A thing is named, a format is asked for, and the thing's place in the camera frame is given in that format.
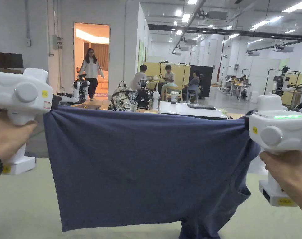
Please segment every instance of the yellow partition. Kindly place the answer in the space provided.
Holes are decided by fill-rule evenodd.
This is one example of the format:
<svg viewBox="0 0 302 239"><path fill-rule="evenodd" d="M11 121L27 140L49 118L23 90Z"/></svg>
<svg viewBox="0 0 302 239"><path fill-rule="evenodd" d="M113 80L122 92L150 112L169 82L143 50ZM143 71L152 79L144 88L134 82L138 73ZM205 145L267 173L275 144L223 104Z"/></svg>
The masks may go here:
<svg viewBox="0 0 302 239"><path fill-rule="evenodd" d="M158 76L160 78L160 74L164 75L165 74L165 66L167 64L165 63L153 63L153 62L144 62L148 69L146 71L146 75L150 77ZM172 67L172 71L174 72L175 75L175 81L174 83L177 84L179 87L182 87L184 83L189 82L189 77L190 77L190 71L191 71L191 66L190 65L184 65L184 64L173 64L169 63ZM154 82L151 82L151 88L153 88L155 85Z"/></svg>
<svg viewBox="0 0 302 239"><path fill-rule="evenodd" d="M288 84L302 84L302 74L300 74L299 77L298 74L288 74L287 77L289 77ZM285 105L291 105L293 95L293 92L284 92L281 96L282 103Z"/></svg>

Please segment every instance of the white shirt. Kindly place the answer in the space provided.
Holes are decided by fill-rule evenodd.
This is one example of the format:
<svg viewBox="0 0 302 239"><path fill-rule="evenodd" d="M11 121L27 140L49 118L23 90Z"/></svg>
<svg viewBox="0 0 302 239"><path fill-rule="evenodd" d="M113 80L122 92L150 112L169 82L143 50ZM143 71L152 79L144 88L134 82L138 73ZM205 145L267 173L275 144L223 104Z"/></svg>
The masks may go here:
<svg viewBox="0 0 302 239"><path fill-rule="evenodd" d="M138 84L139 82L140 82L140 80L142 80L142 79L147 79L147 75L146 74L144 74L142 71L139 71L136 75L135 75L135 77L134 77L134 79L133 79L133 81L132 81L132 89L133 90L137 90L137 89L140 89L141 87L140 87L140 85Z"/></svg>
<svg viewBox="0 0 302 239"><path fill-rule="evenodd" d="M169 83L174 83L175 79L174 79L174 73L171 71L170 73L165 72L165 78L171 79L171 81L165 81L165 82L169 82Z"/></svg>
<svg viewBox="0 0 302 239"><path fill-rule="evenodd" d="M92 57L89 57L89 64L84 59L83 64L81 65L79 74L82 75L84 71L86 73L86 78L97 79L98 75L101 75L102 78L104 78L104 75L102 73L99 63L96 62L96 64L95 64L94 59Z"/></svg>

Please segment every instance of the black pants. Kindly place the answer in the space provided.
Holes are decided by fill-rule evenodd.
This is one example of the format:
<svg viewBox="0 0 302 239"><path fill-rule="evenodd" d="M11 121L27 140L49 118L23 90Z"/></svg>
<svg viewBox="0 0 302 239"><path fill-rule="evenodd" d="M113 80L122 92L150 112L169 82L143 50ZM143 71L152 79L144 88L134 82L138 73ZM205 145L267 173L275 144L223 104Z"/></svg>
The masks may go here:
<svg viewBox="0 0 302 239"><path fill-rule="evenodd" d="M94 97L94 94L96 93L98 80L94 78L86 78L86 80L90 82L90 85L88 87L88 95L89 98L92 99Z"/></svg>

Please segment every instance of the backpack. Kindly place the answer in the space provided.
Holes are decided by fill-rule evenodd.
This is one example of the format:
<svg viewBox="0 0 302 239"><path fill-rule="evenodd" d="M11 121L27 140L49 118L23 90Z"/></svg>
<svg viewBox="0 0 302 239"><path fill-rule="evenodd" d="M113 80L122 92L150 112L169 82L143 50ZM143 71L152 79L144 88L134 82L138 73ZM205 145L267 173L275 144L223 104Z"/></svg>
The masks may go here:
<svg viewBox="0 0 302 239"><path fill-rule="evenodd" d="M135 92L132 89L127 88L127 85L124 81L121 82L111 96L111 102L108 110L135 112L137 110Z"/></svg>

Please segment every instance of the yellow label sticker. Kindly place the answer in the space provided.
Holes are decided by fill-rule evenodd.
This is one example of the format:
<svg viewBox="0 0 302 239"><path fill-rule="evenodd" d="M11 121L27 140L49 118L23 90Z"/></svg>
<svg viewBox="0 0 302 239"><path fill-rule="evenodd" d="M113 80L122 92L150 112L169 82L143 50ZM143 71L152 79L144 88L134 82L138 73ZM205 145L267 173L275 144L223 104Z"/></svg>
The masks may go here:
<svg viewBox="0 0 302 239"><path fill-rule="evenodd" d="M10 173L11 166L10 165L3 165L3 172L2 173Z"/></svg>
<svg viewBox="0 0 302 239"><path fill-rule="evenodd" d="M295 206L295 202L293 200L291 200L290 198L279 198L278 204L279 204L279 206L282 206L282 207L294 207Z"/></svg>
<svg viewBox="0 0 302 239"><path fill-rule="evenodd" d="M48 97L48 91L42 91L42 97L47 98Z"/></svg>
<svg viewBox="0 0 302 239"><path fill-rule="evenodd" d="M257 134L257 128L255 126L253 127L253 133Z"/></svg>

